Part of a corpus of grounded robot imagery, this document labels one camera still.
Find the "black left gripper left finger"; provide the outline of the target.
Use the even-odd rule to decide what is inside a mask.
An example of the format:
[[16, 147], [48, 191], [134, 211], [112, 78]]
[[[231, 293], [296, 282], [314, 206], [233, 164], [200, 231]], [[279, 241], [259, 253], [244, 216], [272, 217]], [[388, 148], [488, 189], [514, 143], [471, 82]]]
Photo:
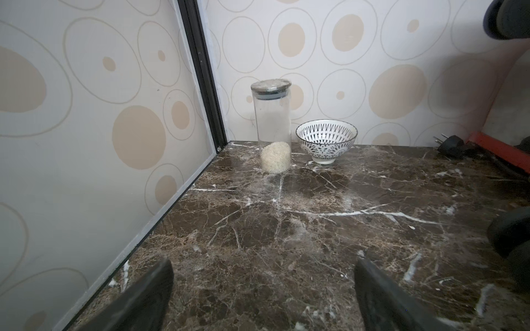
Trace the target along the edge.
[[161, 330], [174, 284], [169, 259], [157, 262], [81, 330]]

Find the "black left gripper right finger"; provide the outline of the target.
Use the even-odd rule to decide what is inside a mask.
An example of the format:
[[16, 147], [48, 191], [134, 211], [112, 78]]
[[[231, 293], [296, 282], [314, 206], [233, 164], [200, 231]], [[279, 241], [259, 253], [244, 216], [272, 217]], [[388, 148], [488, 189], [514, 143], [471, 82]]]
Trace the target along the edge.
[[368, 259], [354, 270], [357, 302], [366, 330], [453, 330]]

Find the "white hard shell suitcase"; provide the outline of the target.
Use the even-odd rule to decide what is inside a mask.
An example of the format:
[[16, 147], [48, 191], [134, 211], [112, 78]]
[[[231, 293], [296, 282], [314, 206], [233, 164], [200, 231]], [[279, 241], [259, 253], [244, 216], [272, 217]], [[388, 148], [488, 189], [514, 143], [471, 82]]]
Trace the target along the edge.
[[[492, 1], [484, 31], [499, 40], [529, 41], [529, 2]], [[484, 129], [494, 138], [529, 154], [529, 50], [517, 58], [495, 99]], [[529, 207], [497, 217], [487, 230], [495, 251], [506, 259], [520, 291], [529, 291]]]

